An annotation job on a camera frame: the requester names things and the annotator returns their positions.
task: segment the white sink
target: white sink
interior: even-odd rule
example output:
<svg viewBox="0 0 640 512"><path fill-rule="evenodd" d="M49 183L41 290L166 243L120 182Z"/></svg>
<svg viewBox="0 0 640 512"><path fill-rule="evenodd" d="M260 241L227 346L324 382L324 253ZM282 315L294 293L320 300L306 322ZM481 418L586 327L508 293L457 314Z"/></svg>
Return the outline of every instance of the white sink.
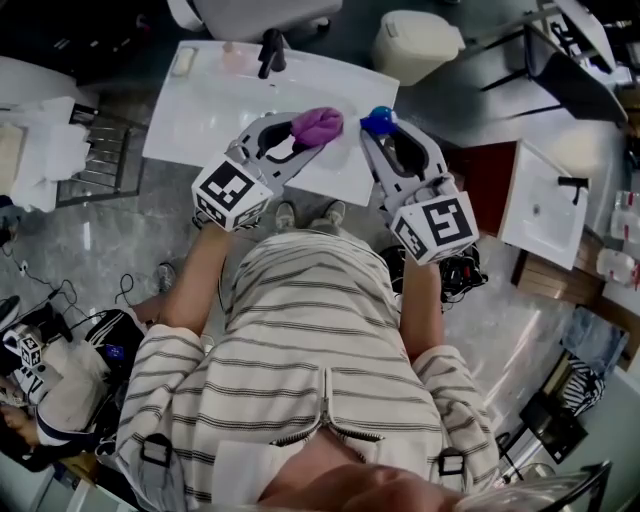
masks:
<svg viewBox="0 0 640 512"><path fill-rule="evenodd" d="M330 106L344 116L344 135L328 144L287 186L368 204L373 178L360 149L358 120L378 105L393 106L397 80L293 50L285 50L284 71L272 71L261 80L259 45L233 43L237 60L230 65L223 59L224 44L180 43L178 52L188 47L197 53L188 75L167 73L143 156L203 167L267 112Z"/></svg>
<svg viewBox="0 0 640 512"><path fill-rule="evenodd" d="M498 238L566 269L573 268L587 210L588 192L558 186L569 176L530 144L519 141L507 207Z"/></svg>

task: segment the white bottle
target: white bottle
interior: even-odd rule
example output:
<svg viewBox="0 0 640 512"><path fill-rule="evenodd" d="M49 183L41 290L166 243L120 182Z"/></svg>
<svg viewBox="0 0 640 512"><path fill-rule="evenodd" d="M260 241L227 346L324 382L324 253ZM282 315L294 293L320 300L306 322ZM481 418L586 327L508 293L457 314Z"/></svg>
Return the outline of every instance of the white bottle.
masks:
<svg viewBox="0 0 640 512"><path fill-rule="evenodd" d="M614 210L611 215L611 236L633 244L640 243L640 216L631 210Z"/></svg>
<svg viewBox="0 0 640 512"><path fill-rule="evenodd" d="M609 281L617 281L625 286L636 284L638 265L623 252L602 249L598 253L596 270Z"/></svg>

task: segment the white container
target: white container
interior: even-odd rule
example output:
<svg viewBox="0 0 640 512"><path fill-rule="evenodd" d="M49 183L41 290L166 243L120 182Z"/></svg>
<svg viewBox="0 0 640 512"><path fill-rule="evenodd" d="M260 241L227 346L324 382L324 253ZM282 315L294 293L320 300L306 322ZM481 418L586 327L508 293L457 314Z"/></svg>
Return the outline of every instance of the white container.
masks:
<svg viewBox="0 0 640 512"><path fill-rule="evenodd" d="M617 281L625 286L635 285L638 278L636 261L623 252L602 249L596 262L598 274L609 281Z"/></svg>
<svg viewBox="0 0 640 512"><path fill-rule="evenodd" d="M392 11L382 17L372 57L376 71L413 85L462 49L460 31L440 16Z"/></svg>
<svg viewBox="0 0 640 512"><path fill-rule="evenodd" d="M631 210L614 210L611 214L611 236L640 244L640 217Z"/></svg>

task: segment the shoe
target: shoe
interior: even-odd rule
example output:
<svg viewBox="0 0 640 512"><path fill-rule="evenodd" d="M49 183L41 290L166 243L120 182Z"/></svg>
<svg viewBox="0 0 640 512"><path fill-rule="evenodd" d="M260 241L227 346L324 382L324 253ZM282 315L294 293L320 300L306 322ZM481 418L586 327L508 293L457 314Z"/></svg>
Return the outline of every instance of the shoe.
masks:
<svg viewBox="0 0 640 512"><path fill-rule="evenodd" d="M342 201L334 201L326 209L322 218L327 219L335 227L340 227L346 213L347 206Z"/></svg>
<svg viewBox="0 0 640 512"><path fill-rule="evenodd" d="M296 214L291 203L280 203L276 211L276 231L295 229Z"/></svg>
<svg viewBox="0 0 640 512"><path fill-rule="evenodd" d="M156 268L158 292L167 293L176 282L176 270L171 263L160 263Z"/></svg>

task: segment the striped shirt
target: striped shirt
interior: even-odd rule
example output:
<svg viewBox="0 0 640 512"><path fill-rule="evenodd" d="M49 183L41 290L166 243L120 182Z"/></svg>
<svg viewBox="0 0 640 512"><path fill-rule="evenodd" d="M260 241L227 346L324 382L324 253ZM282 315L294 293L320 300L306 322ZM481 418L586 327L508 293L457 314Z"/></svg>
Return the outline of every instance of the striped shirt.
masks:
<svg viewBox="0 0 640 512"><path fill-rule="evenodd" d="M464 360L441 346L411 365L389 271L366 244L274 236L241 263L231 294L226 334L208 355L192 332L162 325L140 345L117 439L138 491L131 464L154 432L171 440L196 508L216 503L225 442L266 445L281 467L321 426L365 462L436 483L438 456L453 446L465 460L462 489L491 484L497 448Z"/></svg>

